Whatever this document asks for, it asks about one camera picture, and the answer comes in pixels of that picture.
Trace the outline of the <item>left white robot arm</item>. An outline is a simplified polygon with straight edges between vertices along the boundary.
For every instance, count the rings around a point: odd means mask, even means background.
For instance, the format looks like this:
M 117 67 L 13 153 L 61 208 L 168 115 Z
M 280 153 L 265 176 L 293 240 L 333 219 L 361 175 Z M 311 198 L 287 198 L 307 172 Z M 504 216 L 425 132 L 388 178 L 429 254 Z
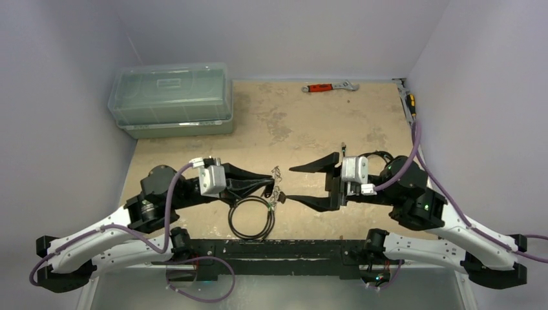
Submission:
M 178 210 L 215 201 L 234 206 L 255 199 L 258 190 L 263 190 L 263 198 L 269 198 L 275 178 L 212 158 L 196 158 L 177 170 L 159 165 L 140 186 L 136 196 L 79 232 L 38 238 L 39 261 L 29 282 L 65 293 L 111 269 L 146 262 L 185 264 L 194 252 L 187 231 L 173 227 Z

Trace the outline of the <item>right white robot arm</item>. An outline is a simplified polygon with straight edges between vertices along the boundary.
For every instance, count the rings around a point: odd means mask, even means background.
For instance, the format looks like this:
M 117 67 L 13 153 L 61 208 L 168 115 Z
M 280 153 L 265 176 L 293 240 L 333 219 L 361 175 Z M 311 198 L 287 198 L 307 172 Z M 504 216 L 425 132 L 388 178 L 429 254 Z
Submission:
M 434 235 L 433 240 L 401 236 L 383 229 L 370 229 L 364 245 L 348 251 L 368 265 L 423 262 L 453 269 L 475 284 L 507 289 L 527 283 L 527 268 L 517 258 L 527 239 L 521 234 L 504 235 L 460 215 L 448 198 L 428 185 L 428 174 L 406 156 L 377 152 L 384 169 L 368 172 L 368 154 L 340 157 L 334 152 L 295 172 L 323 173 L 326 197 L 294 195 L 317 212 L 336 211 L 348 202 L 391 207 L 390 217 L 411 231 Z

